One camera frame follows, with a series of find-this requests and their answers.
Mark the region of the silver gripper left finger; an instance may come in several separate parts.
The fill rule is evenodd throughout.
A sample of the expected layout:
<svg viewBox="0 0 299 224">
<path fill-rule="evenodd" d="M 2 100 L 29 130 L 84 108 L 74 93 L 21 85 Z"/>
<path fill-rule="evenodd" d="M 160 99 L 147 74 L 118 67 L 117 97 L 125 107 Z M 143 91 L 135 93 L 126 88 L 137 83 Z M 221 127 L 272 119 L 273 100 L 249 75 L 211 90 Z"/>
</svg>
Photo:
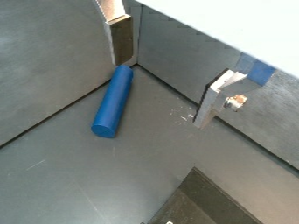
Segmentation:
<svg viewBox="0 0 299 224">
<path fill-rule="evenodd" d="M 93 0 L 104 20 L 112 63 L 120 66 L 133 56 L 133 18 L 121 0 Z"/>
</svg>

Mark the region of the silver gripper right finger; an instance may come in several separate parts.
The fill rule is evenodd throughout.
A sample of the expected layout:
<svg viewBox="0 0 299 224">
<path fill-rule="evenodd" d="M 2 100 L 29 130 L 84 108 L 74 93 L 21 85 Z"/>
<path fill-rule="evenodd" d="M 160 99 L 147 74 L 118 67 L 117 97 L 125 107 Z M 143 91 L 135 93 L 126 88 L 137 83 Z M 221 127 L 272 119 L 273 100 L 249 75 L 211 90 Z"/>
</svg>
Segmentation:
<svg viewBox="0 0 299 224">
<path fill-rule="evenodd" d="M 245 74 L 225 69 L 205 86 L 193 125 L 203 129 L 223 109 L 237 112 L 247 102 L 247 93 L 260 88 Z"/>
</svg>

